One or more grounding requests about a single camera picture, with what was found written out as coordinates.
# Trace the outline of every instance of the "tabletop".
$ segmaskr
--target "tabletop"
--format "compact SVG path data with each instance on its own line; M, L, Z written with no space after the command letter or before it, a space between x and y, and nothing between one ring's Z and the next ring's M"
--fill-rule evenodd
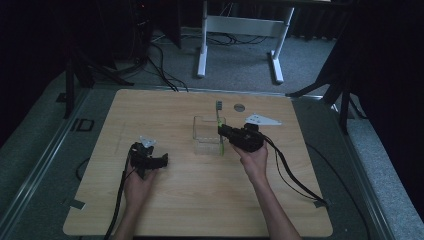
M85 207L70 209L64 232L68 235L106 233L128 150L144 136L157 141L154 157L169 154L169 164L158 172L136 235L268 236L253 187L228 140L224 141L223 156L197 151L194 118L215 116L217 100L223 103L220 116L232 127L242 127L254 113L281 121L281 125L260 126L259 130L284 153L296 178L321 196L290 99L259 94L124 89L115 96L75 196ZM244 111L235 107L240 104ZM284 179L302 192L282 164L279 165ZM313 200L284 183L271 149L267 175L279 202L302 236L331 235L327 210L317 208ZM117 222L124 206L123 198Z

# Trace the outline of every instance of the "transparent container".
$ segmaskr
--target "transparent container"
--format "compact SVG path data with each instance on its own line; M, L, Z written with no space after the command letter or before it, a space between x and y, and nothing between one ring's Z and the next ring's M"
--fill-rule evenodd
M225 124L225 118L219 118ZM195 116L193 119L194 153L220 155L220 137L216 116Z

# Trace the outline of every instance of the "human hand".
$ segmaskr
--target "human hand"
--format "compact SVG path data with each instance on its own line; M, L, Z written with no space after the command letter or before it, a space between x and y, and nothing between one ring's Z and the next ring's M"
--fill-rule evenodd
M240 155L240 162L243 164L244 170L253 184L267 181L266 164L268 159L267 143L264 141L263 146L255 152L246 152L232 145L234 150Z
M153 180L156 177L158 169L151 171L145 180L143 180L131 164L127 166L126 180L124 184L124 193L126 200L126 209L133 211L140 211L143 204L145 203L147 196L149 195L150 189L153 184Z

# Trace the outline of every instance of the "metal stand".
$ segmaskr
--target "metal stand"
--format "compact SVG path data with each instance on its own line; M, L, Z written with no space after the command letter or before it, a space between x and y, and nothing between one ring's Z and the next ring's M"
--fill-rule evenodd
M277 83L283 83L284 78L281 70L279 56L283 47L284 39L286 38L287 30L290 26L290 20L293 15L293 11L294 7L291 7L284 21L211 16L208 15L208 1L203 1L202 46L200 48L197 76L200 78L205 77L206 57L208 53L206 37L208 32L245 34L278 38L276 49L271 51L271 58L275 79Z

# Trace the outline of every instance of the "cable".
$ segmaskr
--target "cable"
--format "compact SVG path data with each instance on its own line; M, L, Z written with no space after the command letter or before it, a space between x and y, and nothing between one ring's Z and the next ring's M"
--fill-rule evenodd
M336 169L333 167L333 165L330 164L330 162L328 161L328 159L320 152L318 151L318 149L316 149L314 146L312 146L311 144L305 142L306 146L308 146L309 148L311 148L312 150L314 150L326 163L327 165L330 167L330 169L334 172L334 174L336 175L336 177L339 179L340 183L342 184L343 188L345 189L346 193L349 195L350 199L353 202L353 205L355 206L356 211L359 214L359 217L361 218L364 227L365 227L365 231L367 232L367 239L371 238L371 234L370 234L370 230L369 227L367 225L367 222L365 220L364 214L361 212L361 210L358 207L358 204L355 202L352 193L350 193L349 189L347 188L346 184L344 183L343 179L341 178L341 176L337 173Z
M75 171L75 175L76 175L76 177L78 178L78 180L80 180L80 182L82 181L82 177L81 177L81 176L80 176L80 174L79 174L80 169L81 169L82 165L84 165L84 163L88 162L89 160L90 160L90 158L87 158L87 159L85 159L84 161L82 161L82 162L78 165L77 170Z
M157 46L156 44L152 43L151 45L153 47L157 48L160 52L160 65L159 66L156 66L156 64L154 64L153 60L151 58L148 58L149 62L155 67L156 71L158 72L158 74L156 74L156 75L159 76L169 87L171 87L172 90L179 92L178 88L173 83L170 82L170 81L176 81L176 82L179 82L180 84L182 84L183 87L188 92L188 87L183 81L175 78L174 76L172 76L171 74L169 74L168 72L166 72L163 69L163 65L164 65L163 64L163 61L164 61L163 50L159 46Z
M303 195L303 196L305 196L305 197L308 197L308 198L310 198L310 199L314 199L314 200L317 200L317 201L319 201L319 202L321 202L326 208L328 208L328 203L324 200L324 199L322 199L320 196L318 196L317 194L315 194L314 192L312 192L311 190L309 190L305 185L303 185L294 175L293 175L293 173L292 173L292 171L290 170L290 168L289 168L289 165L287 164L287 161L286 161L286 158L284 157L284 154L275 146L275 144L272 142L272 140L269 138L269 137L267 137L267 136L265 136L265 135L263 135L263 137L264 137L264 139L265 139L265 141L267 142L267 143L269 143L269 145L272 147L272 148L274 148L274 150L278 153L278 156L280 157L280 159L281 159L281 162L283 163L283 166L284 166L284 169L286 170L286 172L287 172L287 174L289 175L289 177L293 180L293 182L294 183L296 183L296 185L297 186L299 186L302 190L304 190L305 192L307 192L310 196L312 196L312 197L308 197L308 196L305 196L304 194L302 194L302 193L300 193L299 191L297 191L297 190L295 190L296 192L298 192L298 193L300 193L301 195Z
M104 237L104 240L109 240L110 235L112 234L113 227L115 226L116 219L118 218L119 207L121 205L122 193L124 192L124 183L125 183L125 180L127 179L127 177L129 176L129 175L125 176L126 173L127 173L128 163L129 163L129 158L127 158L127 160L125 161L125 169L122 172L121 183L119 184L118 195L116 196L115 211L113 213L112 221L109 225L109 229L107 230L107 233Z

